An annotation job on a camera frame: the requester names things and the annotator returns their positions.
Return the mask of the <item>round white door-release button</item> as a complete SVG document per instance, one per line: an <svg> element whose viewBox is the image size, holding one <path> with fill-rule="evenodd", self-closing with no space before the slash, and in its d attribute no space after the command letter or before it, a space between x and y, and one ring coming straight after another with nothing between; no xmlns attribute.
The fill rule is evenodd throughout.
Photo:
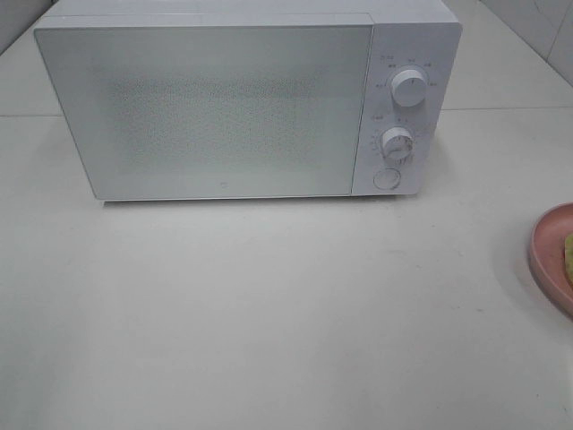
<svg viewBox="0 0 573 430"><path fill-rule="evenodd" d="M374 174L372 182L379 190L393 190L401 180L400 172L394 168L384 168Z"/></svg>

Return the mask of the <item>white microwave door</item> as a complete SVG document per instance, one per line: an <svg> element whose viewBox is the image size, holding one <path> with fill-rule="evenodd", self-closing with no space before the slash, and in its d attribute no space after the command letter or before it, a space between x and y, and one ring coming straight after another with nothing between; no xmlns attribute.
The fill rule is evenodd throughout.
<svg viewBox="0 0 573 430"><path fill-rule="evenodd" d="M35 33L103 201L347 195L368 26Z"/></svg>

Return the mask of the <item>pink round plate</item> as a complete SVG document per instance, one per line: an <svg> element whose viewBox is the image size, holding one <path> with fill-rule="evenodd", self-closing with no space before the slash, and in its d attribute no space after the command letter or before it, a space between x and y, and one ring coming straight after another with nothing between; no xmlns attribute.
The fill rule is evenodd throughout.
<svg viewBox="0 0 573 430"><path fill-rule="evenodd" d="M527 249L530 272L538 288L572 319L572 281L566 270L566 238L572 234L572 203L546 211L534 224Z"/></svg>

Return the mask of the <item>toast sandwich with lettuce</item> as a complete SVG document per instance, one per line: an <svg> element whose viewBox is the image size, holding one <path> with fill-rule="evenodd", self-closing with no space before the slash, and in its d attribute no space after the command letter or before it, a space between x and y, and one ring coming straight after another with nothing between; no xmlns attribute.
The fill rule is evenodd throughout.
<svg viewBox="0 0 573 430"><path fill-rule="evenodd" d="M573 233L569 233L563 243L564 271L570 286L573 286Z"/></svg>

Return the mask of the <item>lower white timer knob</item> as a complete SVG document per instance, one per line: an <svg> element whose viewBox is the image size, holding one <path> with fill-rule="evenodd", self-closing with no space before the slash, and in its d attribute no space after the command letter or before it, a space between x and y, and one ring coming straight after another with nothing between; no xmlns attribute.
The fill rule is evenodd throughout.
<svg viewBox="0 0 573 430"><path fill-rule="evenodd" d="M403 127L392 127L381 135L381 151L385 159L400 161L413 151L414 139Z"/></svg>

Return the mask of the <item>white microwave oven body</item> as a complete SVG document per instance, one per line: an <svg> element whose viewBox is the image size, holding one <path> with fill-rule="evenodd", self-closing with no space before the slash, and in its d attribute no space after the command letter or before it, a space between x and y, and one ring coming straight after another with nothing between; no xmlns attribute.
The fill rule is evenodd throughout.
<svg viewBox="0 0 573 430"><path fill-rule="evenodd" d="M461 23L440 1L59 1L40 18L34 38L43 29L319 26L370 27L370 53L351 191L300 197L417 193L462 34ZM400 107L390 91L391 78L406 67L423 70L429 80L425 100L415 107ZM413 136L406 159L382 155L381 135L392 127L406 128ZM384 168L400 172L397 188L373 185L374 174Z"/></svg>

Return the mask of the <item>upper white power knob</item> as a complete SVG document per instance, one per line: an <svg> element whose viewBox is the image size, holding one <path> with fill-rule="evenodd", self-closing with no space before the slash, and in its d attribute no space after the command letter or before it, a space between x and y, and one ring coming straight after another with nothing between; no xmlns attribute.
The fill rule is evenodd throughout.
<svg viewBox="0 0 573 430"><path fill-rule="evenodd" d="M412 108L426 98L429 85L427 74L416 67L400 69L390 80L393 100L402 108Z"/></svg>

